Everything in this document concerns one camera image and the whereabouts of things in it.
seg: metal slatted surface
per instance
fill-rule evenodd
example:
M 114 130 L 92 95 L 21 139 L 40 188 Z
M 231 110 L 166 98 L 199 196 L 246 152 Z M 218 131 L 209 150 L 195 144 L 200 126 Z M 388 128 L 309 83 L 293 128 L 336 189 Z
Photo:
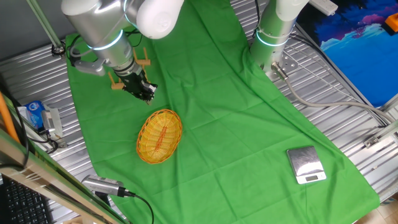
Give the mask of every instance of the metal slatted surface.
M 263 9 L 267 1 L 259 2 Z M 254 0 L 233 0 L 231 5 L 246 36 L 251 39 L 257 24 Z M 354 91 L 341 77 L 331 72 L 329 66 L 309 46 L 290 39 L 285 51 L 307 69 L 298 66 L 289 72 L 292 85 L 305 100 L 317 103 L 353 100 Z M 52 157 L 78 180 L 82 180 L 88 174 L 95 174 L 73 104 L 65 61 L 53 57 L 50 46 L 47 46 L 1 62 L 0 73 L 4 75 L 12 94 L 21 104 L 41 100 L 51 108 L 59 109 L 63 135 L 68 148 L 54 153 Z M 369 149 L 363 144 L 368 137 L 379 131 L 379 123 L 371 114 L 351 106 L 307 107 L 297 102 L 279 78 L 271 80 L 298 110 L 353 161 L 375 191 L 380 194 L 381 200 L 389 196 L 383 191 L 391 187 L 391 184 L 392 191 L 396 191 L 397 144 L 392 138 L 387 138 Z M 396 110 L 395 117 L 398 118 L 398 108 Z M 120 213 L 113 202 L 111 205 Z M 76 213 L 56 202 L 50 202 L 50 207 L 53 209 L 53 217 L 57 223 L 76 216 Z
M 11 93 L 22 104 L 40 100 L 60 112 L 66 149 L 52 154 L 61 166 L 78 180 L 88 174 L 96 174 L 91 164 L 81 134 L 75 105 L 68 82 L 67 65 L 64 59 L 51 55 L 51 46 L 43 47 L 0 63 L 0 73 L 6 80 Z M 110 200 L 113 209 L 121 212 Z M 57 223 L 69 220 L 77 214 L 50 201 L 52 215 Z

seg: black keyboard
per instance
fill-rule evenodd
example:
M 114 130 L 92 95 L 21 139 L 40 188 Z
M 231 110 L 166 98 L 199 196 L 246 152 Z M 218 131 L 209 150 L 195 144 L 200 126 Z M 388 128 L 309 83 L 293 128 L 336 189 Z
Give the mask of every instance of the black keyboard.
M 52 223 L 47 199 L 44 196 L 5 176 L 2 181 L 3 184 L 0 186 L 0 223 Z

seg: wicker basket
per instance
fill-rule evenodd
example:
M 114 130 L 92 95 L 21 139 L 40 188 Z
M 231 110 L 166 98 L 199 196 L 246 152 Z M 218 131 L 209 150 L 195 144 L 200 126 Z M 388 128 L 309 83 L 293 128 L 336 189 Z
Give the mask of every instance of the wicker basket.
M 137 140 L 139 157 L 156 164 L 168 159 L 181 140 L 182 124 L 180 117 L 172 110 L 153 113 L 143 125 Z

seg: green fabric sheet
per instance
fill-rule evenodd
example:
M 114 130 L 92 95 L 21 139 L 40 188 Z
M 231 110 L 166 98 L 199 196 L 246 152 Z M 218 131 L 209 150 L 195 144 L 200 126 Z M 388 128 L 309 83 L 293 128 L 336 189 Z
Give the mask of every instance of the green fabric sheet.
M 132 45 L 139 38 L 130 36 Z M 148 200 L 155 223 L 351 224 L 379 205 L 352 162 L 254 63 L 228 0 L 186 0 L 172 33 L 143 38 L 139 58 L 143 47 L 152 60 L 148 79 L 159 85 L 151 106 L 111 90 L 107 75 L 70 64 L 68 74 L 95 171 Z M 147 164 L 137 135 L 164 108 L 181 117 L 182 139 L 168 160 Z M 315 146 L 327 180 L 297 183 L 286 150 L 304 146 Z M 133 223 L 150 223 L 140 200 L 113 200 Z

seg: blue painting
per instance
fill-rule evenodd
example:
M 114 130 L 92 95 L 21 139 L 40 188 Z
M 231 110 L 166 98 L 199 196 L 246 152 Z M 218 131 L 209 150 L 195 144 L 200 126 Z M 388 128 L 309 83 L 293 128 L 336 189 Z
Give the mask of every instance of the blue painting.
M 398 13 L 398 2 L 335 3 L 339 9 L 329 17 L 306 6 L 307 15 L 300 15 L 298 23 L 373 106 L 382 106 L 398 94 L 398 34 L 381 27 Z

